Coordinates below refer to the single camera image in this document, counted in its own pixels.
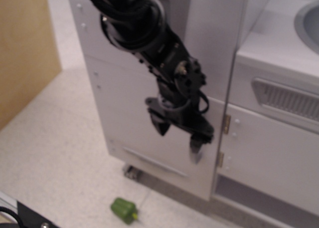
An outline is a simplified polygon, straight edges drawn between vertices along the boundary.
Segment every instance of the wooden panel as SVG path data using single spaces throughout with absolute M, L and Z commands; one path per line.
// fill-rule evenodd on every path
M 61 70 L 47 0 L 0 0 L 0 129 Z
M 0 224 L 2 223 L 12 223 L 12 222 L 5 216 L 0 215 Z

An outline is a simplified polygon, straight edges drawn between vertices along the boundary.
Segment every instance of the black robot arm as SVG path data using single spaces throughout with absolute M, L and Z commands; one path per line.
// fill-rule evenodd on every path
M 203 117 L 209 108 L 200 91 L 205 75 L 181 39 L 170 29 L 158 0 L 91 0 L 101 13 L 105 36 L 118 49 L 144 63 L 157 78 L 159 95 L 147 98 L 152 123 L 164 135 L 170 125 L 191 134 L 190 147 L 197 154 L 213 138 L 213 127 Z M 199 109 L 200 100 L 206 108 Z

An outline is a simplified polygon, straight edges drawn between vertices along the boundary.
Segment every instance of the tile floor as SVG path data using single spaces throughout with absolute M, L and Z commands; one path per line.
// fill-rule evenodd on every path
M 109 209 L 115 197 L 137 204 L 137 228 L 272 227 L 147 174 L 124 178 L 107 153 L 68 0 L 49 5 L 63 71 L 1 130 L 0 191 L 62 228 L 127 227 Z

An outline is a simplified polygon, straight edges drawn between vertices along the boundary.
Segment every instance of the toy pepper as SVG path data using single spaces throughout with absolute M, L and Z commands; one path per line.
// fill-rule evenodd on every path
M 122 198 L 116 198 L 114 200 L 111 204 L 111 210 L 128 225 L 138 219 L 138 210 L 135 204 Z

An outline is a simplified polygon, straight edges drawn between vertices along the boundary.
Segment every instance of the door hinge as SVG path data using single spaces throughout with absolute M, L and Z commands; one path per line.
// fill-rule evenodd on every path
M 223 122 L 223 131 L 224 131 L 224 134 L 228 134 L 228 132 L 229 132 L 230 119 L 231 119 L 231 116 L 225 114 L 225 116 L 224 116 L 224 122 Z
M 217 166 L 218 167 L 222 167 L 223 166 L 223 162 L 224 162 L 224 153 L 223 152 L 219 152 L 218 156 L 217 156 Z

